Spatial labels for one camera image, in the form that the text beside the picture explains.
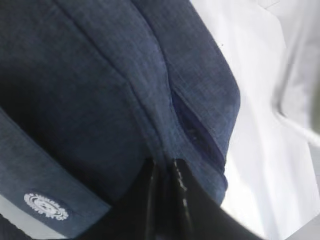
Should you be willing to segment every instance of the white fabric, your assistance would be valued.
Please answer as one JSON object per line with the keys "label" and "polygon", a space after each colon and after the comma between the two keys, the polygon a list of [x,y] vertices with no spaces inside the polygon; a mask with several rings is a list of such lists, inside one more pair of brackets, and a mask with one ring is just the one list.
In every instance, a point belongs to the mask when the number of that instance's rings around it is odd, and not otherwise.
{"label": "white fabric", "polygon": [[265,239],[284,240],[320,212],[307,142],[281,124],[272,96],[286,49],[278,19],[254,0],[191,0],[237,80],[239,116],[222,207]]}
{"label": "white fabric", "polygon": [[320,146],[320,1],[303,3],[274,108],[280,120]]}

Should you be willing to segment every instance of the pocket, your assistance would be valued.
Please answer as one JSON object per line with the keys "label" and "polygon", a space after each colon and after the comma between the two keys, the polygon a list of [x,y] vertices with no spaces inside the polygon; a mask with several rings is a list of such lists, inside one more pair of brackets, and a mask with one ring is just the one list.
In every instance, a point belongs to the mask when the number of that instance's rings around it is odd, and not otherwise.
{"label": "pocket", "polygon": [[205,161],[224,173],[225,159],[208,130],[174,90],[171,96],[178,121],[190,142]]}

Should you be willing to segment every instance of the embroidered logo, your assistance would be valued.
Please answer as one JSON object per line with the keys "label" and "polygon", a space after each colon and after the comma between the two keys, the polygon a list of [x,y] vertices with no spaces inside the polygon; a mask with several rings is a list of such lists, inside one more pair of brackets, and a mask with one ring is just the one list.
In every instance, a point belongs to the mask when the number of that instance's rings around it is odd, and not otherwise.
{"label": "embroidered logo", "polygon": [[64,208],[60,207],[57,202],[40,194],[25,194],[24,201],[37,213],[45,214],[47,218],[63,221],[69,217],[67,211]]}

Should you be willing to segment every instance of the blue denim fabric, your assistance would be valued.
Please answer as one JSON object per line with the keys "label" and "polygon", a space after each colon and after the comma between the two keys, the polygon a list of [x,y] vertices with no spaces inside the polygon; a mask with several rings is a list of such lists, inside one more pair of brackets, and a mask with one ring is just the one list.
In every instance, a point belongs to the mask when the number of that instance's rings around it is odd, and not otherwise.
{"label": "blue denim fabric", "polygon": [[[239,90],[189,1],[3,0],[0,29],[0,106],[101,204],[118,200],[149,157],[162,169],[172,158],[186,160],[222,202]],[[0,175],[11,158],[0,160]],[[8,175],[0,193],[30,214],[3,189],[45,191],[35,183],[70,181],[29,177],[19,186],[23,179]],[[64,200],[64,192],[55,197]],[[92,211],[99,218],[106,210]],[[33,215],[68,237],[94,223],[66,229]]]}

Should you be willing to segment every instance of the circular emblem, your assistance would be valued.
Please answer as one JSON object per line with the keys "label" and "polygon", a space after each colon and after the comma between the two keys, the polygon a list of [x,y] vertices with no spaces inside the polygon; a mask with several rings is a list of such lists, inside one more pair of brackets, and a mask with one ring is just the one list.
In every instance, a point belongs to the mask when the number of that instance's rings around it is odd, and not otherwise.
{"label": "circular emblem", "polygon": [[37,213],[45,214],[47,218],[63,221],[69,217],[67,211],[60,207],[58,203],[40,194],[25,194],[24,201]]}

